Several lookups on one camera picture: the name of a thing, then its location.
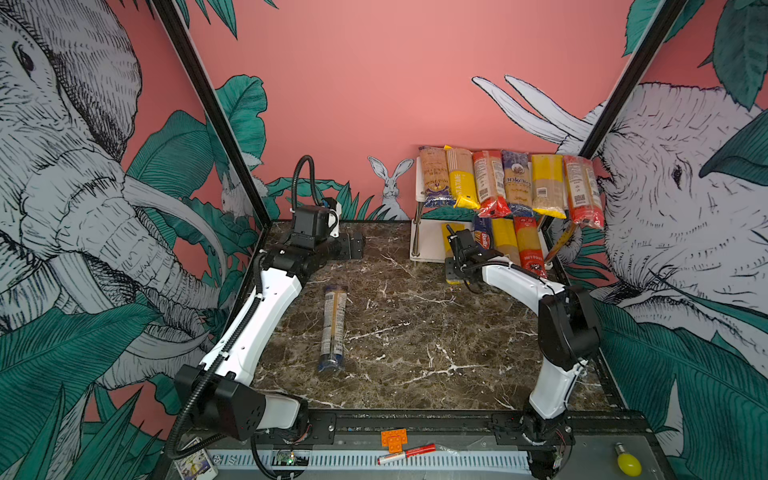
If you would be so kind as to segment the plain yellow spaghetti bag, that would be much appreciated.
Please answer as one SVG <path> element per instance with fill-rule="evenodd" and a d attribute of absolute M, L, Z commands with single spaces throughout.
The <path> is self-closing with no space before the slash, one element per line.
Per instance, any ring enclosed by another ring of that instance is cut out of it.
<path fill-rule="evenodd" d="M 515 265 L 521 265 L 514 221 L 509 218 L 491 220 L 493 247 Z"/>

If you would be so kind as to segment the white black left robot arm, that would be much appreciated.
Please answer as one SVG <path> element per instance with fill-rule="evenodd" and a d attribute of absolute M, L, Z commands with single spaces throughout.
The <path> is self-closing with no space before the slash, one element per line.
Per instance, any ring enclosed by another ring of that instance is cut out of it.
<path fill-rule="evenodd" d="M 304 436 L 309 428 L 305 400 L 261 393 L 251 383 L 279 321 L 310 277 L 331 260 L 359 259 L 364 238 L 339 230 L 341 207 L 332 199 L 295 208 L 286 240 L 251 260 L 230 323 L 196 366 L 174 378 L 184 405 L 165 445 L 180 460 L 223 439 L 249 440 L 265 430 Z"/>

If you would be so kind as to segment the blue Barilla spaghetti box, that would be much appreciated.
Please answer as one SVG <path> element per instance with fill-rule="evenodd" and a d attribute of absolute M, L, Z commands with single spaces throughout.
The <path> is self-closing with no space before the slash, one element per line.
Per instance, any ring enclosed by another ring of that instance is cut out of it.
<path fill-rule="evenodd" d="M 473 219 L 473 235 L 478 244 L 484 249 L 490 250 L 493 247 L 491 219 L 475 216 Z"/>

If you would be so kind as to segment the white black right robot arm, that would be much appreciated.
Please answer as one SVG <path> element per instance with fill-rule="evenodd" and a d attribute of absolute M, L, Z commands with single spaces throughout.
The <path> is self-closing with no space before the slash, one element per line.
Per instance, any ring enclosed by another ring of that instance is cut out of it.
<path fill-rule="evenodd" d="M 577 378 L 600 347 L 602 327 L 589 292 L 530 272 L 483 248 L 466 229 L 446 228 L 453 272 L 467 287 L 483 283 L 526 306 L 537 317 L 543 356 L 538 378 L 519 418 L 533 445 L 564 441 L 566 411 Z"/>

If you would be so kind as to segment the clear blue-end spaghetti bag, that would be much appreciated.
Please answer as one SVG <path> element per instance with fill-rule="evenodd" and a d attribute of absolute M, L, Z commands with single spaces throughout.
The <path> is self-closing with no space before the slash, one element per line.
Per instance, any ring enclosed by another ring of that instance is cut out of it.
<path fill-rule="evenodd" d="M 324 289 L 324 322 L 320 343 L 319 372 L 343 369 L 347 300 L 346 286 L 329 285 Z"/>

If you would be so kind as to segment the yellow-top spaghetti bag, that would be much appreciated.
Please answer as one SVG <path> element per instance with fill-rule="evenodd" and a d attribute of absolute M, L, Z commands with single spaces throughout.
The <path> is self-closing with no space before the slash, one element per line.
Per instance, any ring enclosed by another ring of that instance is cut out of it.
<path fill-rule="evenodd" d="M 532 166 L 534 212 L 558 219 L 566 218 L 563 156 L 533 154 Z"/>

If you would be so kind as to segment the red double spaghetti bag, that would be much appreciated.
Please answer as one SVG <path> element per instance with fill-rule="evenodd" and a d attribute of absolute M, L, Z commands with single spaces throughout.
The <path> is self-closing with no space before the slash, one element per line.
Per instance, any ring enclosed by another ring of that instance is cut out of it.
<path fill-rule="evenodd" d="M 605 228 L 605 217 L 593 162 L 578 156 L 564 156 L 567 202 L 571 221 L 580 227 Z"/>

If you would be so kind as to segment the blue portrait spaghetti bag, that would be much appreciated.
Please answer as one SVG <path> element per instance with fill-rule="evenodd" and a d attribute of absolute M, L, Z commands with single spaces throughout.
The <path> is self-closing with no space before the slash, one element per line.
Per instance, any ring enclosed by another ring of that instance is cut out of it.
<path fill-rule="evenodd" d="M 504 187 L 507 203 L 515 217 L 533 217 L 532 181 L 529 155 L 502 150 Z"/>

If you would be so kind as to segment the yellow-end spaghetti bag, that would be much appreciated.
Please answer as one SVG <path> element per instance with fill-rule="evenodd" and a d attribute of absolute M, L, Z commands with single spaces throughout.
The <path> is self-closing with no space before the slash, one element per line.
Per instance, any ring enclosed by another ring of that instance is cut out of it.
<path fill-rule="evenodd" d="M 451 194 L 456 208 L 478 210 L 481 205 L 476 191 L 472 152 L 463 148 L 444 147 Z"/>

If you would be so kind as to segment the red yellow narrow spaghetti bag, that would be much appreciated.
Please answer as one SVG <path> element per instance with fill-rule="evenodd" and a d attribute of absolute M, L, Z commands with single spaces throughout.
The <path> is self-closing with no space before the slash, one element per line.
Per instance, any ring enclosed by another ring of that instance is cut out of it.
<path fill-rule="evenodd" d="M 547 279 L 536 220 L 532 217 L 515 217 L 513 222 L 521 267 Z"/>

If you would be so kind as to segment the blue-bottom spaghetti bag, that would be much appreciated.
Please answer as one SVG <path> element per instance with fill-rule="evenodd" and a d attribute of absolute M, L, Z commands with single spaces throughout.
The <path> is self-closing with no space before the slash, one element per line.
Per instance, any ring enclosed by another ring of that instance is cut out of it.
<path fill-rule="evenodd" d="M 453 207 L 450 176 L 443 149 L 422 146 L 419 151 L 424 181 L 425 207 Z"/>

